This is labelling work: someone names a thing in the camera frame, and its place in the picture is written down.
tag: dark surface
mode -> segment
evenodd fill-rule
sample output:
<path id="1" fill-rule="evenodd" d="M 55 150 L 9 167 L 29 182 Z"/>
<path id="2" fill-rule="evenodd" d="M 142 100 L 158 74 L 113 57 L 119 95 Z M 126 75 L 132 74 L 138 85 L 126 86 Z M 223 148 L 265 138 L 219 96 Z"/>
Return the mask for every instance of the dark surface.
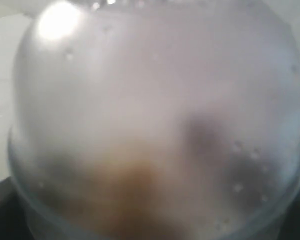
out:
<path id="1" fill-rule="evenodd" d="M 34 240 L 15 193 L 0 206 L 0 240 Z M 300 240 L 300 193 L 292 204 L 279 240 Z"/>

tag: clear plastic container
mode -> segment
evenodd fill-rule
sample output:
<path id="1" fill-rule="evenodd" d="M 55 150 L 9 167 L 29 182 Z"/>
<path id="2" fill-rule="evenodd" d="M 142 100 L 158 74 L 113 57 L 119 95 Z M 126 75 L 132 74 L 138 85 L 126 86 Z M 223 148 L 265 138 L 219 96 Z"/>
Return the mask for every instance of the clear plastic container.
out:
<path id="1" fill-rule="evenodd" d="M 57 1 L 14 93 L 37 240 L 264 240 L 300 186 L 300 54 L 258 0 Z"/>

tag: fogged plastic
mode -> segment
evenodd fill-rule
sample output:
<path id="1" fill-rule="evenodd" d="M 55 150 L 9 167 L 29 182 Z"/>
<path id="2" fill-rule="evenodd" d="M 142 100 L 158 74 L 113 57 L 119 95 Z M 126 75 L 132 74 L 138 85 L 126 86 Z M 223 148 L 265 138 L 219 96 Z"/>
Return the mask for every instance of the fogged plastic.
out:
<path id="1" fill-rule="evenodd" d="M 258 0 L 57 1 L 14 89 L 20 191 L 101 236 L 218 239 L 300 178 L 300 54 Z"/>

